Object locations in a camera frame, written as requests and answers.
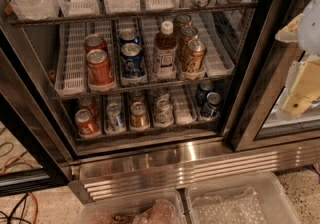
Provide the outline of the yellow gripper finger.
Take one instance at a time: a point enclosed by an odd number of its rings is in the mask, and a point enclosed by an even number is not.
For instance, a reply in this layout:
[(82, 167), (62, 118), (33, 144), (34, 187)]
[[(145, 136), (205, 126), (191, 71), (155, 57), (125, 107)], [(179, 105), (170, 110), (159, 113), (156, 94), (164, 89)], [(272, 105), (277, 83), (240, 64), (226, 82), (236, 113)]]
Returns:
[(285, 27), (283, 27), (276, 33), (275, 39), (283, 43), (297, 43), (297, 33), (301, 17), (302, 14), (299, 14), (295, 18), (293, 18)]
[(286, 80), (282, 110), (300, 116), (320, 97), (320, 57), (311, 55), (306, 61), (294, 61)]

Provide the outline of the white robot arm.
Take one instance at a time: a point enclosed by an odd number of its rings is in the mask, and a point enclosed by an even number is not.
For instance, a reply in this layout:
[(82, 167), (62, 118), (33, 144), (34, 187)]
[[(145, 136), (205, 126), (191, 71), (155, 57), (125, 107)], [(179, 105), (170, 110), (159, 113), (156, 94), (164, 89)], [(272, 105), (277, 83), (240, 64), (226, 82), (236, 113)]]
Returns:
[(311, 0), (303, 12), (275, 36), (283, 43), (297, 43), (309, 54), (289, 68), (279, 107), (287, 115), (299, 117), (320, 97), (320, 0)]

